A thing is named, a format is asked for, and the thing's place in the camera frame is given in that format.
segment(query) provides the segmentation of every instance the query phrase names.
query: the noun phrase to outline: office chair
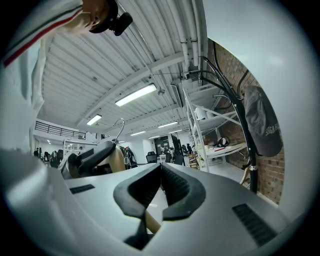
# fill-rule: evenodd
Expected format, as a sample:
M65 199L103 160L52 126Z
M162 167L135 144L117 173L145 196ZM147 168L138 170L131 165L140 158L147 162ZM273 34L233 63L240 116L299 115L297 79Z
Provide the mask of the office chair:
M148 164L157 162L157 155L153 151L148 152L148 155L146 155L145 157L146 157Z

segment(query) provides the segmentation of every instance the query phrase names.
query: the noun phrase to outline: gray cap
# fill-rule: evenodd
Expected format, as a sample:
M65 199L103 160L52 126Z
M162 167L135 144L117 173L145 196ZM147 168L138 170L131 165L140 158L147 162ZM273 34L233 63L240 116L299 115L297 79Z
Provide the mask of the gray cap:
M245 119L258 153L265 157L277 155L282 148L279 124L262 88L248 86L244 93Z

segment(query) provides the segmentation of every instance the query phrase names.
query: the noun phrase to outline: railing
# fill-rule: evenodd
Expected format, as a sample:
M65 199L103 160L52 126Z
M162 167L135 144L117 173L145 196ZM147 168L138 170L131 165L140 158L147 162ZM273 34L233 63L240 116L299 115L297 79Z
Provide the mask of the railing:
M86 134L84 132L79 132L75 130L68 130L60 127L56 127L53 125L49 125L47 123L35 122L35 130L42 131L48 134L54 134L59 136L65 136L65 137L72 137L79 140L85 140Z

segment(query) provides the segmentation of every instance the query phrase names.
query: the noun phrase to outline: red brick wall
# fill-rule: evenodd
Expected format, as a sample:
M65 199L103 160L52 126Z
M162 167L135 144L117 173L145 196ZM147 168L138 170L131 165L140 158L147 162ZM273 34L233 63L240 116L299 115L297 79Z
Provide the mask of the red brick wall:
M221 71L224 76L228 79L233 89L237 91L238 83L241 77L246 72L247 68L229 51L224 49L219 44L216 44L217 60ZM212 41L208 42L208 59L214 63L213 60L213 44ZM245 79L242 81L240 86L240 94L242 95L247 86L260 86L255 77L248 72ZM218 107L225 107L228 105L228 100L221 98ZM228 110L218 111L220 113L226 113L234 111L231 106ZM228 136L231 143L245 142L244 133L241 126L227 122L220 128L221 136ZM243 154L247 154L247 149L242 150ZM244 159L239 153L234 153L226 156L226 161L234 166L241 167L247 163L247 159ZM258 165L258 191L274 201L279 203L284 178L285 178L285 156L284 149L274 157L260 157L257 156Z

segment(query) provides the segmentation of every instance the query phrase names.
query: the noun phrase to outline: ceiling light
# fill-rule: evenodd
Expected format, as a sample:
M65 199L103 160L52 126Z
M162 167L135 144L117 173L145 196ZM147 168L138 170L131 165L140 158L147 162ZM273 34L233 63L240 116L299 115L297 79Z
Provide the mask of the ceiling light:
M87 122L86 124L88 126L94 124L96 121L98 121L100 118L102 118L102 115L96 114L94 118L92 118L89 122Z
M165 126L172 126L172 125L175 125L177 123L178 122L171 122L171 123L168 123L168 124L164 124L164 125L158 126L158 128L162 128L162 127L165 127Z
M140 132L137 132L137 133L134 133L134 134L130 134L131 136L135 136L135 135L138 135L138 134L143 134L145 133L145 131L140 131Z
M169 133L170 134L173 134L173 133L177 133L177 132L181 132L182 130L175 130L175 131L170 131Z
M142 88L140 90L137 90L137 91L129 94L128 96L126 96L126 97L124 97L124 98L122 98L120 100L117 100L115 102L115 104L117 106L121 107L124 104L127 104L127 103L129 103L129 102L131 102L131 101L133 101L133 100L135 100L135 99L137 99L137 98L139 98L139 97L141 97L143 95L152 93L152 92L154 92L156 90L157 90L157 87L155 86L155 84L151 83L148 86L146 86L146 87L144 87L144 88Z

